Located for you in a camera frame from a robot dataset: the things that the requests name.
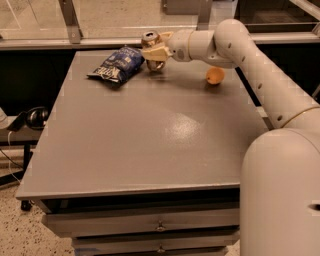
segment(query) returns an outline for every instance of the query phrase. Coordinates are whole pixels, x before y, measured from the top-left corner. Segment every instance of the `orange object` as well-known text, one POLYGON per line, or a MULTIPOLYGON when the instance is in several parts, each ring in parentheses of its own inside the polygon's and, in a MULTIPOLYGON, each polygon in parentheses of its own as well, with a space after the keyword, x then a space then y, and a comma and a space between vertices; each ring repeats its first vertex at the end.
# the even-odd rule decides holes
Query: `orange object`
POLYGON ((219 67, 211 67, 207 71, 206 79, 209 84, 220 84, 224 79, 224 70, 219 67))

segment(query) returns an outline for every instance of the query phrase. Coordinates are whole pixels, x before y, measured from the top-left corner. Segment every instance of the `table top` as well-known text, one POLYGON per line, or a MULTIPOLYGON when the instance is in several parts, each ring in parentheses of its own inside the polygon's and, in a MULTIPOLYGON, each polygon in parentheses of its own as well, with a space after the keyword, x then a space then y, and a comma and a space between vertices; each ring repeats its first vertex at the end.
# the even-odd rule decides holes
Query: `table top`
POLYGON ((120 89, 86 74, 113 51, 79 51, 20 185, 18 199, 238 187, 244 154, 267 131, 235 70, 144 63, 120 89))

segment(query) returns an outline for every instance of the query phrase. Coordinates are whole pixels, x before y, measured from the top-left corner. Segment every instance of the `blue chip bag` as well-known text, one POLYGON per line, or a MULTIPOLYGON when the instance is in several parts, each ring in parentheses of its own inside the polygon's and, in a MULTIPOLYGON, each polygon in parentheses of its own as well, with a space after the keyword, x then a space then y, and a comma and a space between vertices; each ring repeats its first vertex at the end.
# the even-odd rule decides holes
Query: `blue chip bag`
POLYGON ((125 46, 112 53, 100 67, 87 75, 122 84, 139 70, 143 62, 139 49, 125 46))

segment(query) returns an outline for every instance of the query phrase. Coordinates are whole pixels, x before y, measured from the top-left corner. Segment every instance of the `metal frame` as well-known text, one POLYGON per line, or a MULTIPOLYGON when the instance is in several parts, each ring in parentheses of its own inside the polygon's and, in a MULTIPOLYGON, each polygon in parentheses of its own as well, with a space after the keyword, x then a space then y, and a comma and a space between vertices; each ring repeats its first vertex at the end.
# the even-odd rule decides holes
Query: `metal frame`
POLYGON ((197 30, 208 30, 213 0, 200 0, 197 30))
POLYGON ((59 0, 61 12, 67 26, 70 43, 79 44, 83 34, 81 32, 76 11, 72 0, 59 0))

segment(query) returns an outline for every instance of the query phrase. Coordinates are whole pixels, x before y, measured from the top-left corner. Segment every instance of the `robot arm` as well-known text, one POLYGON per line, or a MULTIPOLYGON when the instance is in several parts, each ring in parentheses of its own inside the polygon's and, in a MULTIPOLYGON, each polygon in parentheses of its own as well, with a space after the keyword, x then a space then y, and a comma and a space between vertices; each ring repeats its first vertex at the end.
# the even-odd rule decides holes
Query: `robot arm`
MULTIPOLYGON (((145 33, 143 40, 153 39, 155 33, 145 33)), ((172 57, 182 62, 202 60, 223 68, 240 67, 275 128, 287 126, 302 114, 305 119, 307 112, 312 112, 313 119, 313 109, 318 109, 316 115, 320 116, 319 104, 259 50, 237 20, 225 20, 215 31, 181 30, 160 38, 161 43, 142 50, 147 60, 164 63, 172 57)), ((304 123, 295 122, 295 126, 304 123)))
POLYGON ((257 48, 237 20, 225 20, 215 31, 166 33, 161 44, 142 53, 162 64, 156 70, 169 57, 241 68, 273 126, 284 128, 260 136, 244 158, 241 255, 319 255, 319 104, 257 48))

